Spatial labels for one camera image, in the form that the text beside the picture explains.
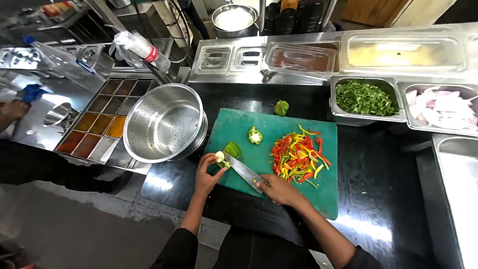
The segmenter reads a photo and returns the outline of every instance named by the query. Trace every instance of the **black sleeve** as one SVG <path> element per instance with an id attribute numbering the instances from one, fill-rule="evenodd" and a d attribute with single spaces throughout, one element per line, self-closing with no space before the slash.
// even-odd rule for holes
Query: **black sleeve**
<path id="1" fill-rule="evenodd" d="M 355 247 L 355 255 L 344 266 L 344 269 L 383 269 L 382 265 L 370 255 L 367 251 L 363 250 L 360 246 Z"/>
<path id="2" fill-rule="evenodd" d="M 184 228 L 177 229 L 150 269 L 184 268 L 196 265 L 197 237 Z"/>

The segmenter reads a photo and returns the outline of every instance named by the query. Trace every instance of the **blue glove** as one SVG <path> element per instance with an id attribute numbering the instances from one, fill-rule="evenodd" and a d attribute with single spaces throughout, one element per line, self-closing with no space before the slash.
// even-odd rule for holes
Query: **blue glove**
<path id="1" fill-rule="evenodd" d="M 41 89 L 41 85 L 39 84 L 29 84 L 23 91 L 25 91 L 25 95 L 23 97 L 23 101 L 26 103 L 31 103 L 37 99 L 40 99 L 44 93 L 47 91 Z"/>

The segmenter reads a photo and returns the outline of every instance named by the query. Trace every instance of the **knife blade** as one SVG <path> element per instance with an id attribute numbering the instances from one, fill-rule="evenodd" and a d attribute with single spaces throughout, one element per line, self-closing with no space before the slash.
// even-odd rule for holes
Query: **knife blade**
<path id="1" fill-rule="evenodd" d="M 231 167 L 247 182 L 251 187 L 253 187 L 258 193 L 262 193 L 262 191 L 257 188 L 256 183 L 265 183 L 265 181 L 252 171 L 249 167 L 235 159 L 233 156 L 229 155 L 229 153 L 224 152 L 224 159 L 226 162 L 229 162 Z"/>

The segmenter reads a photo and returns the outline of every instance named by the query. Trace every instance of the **wooden door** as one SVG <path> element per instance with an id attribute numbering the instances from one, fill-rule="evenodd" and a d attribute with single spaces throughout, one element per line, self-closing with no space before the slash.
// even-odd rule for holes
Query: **wooden door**
<path id="1" fill-rule="evenodd" d="M 342 19 L 362 24 L 389 27 L 409 0 L 348 0 Z"/>

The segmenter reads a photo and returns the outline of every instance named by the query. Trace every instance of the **perforated colander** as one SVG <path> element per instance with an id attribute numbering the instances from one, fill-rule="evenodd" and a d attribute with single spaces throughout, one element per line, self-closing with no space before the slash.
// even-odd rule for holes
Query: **perforated colander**
<path id="1" fill-rule="evenodd" d="M 167 161 L 191 150 L 191 143 L 202 137 L 203 113 L 199 95 L 189 86 L 170 83 L 156 87 L 128 113 L 123 129 L 126 150 L 145 163 Z"/>

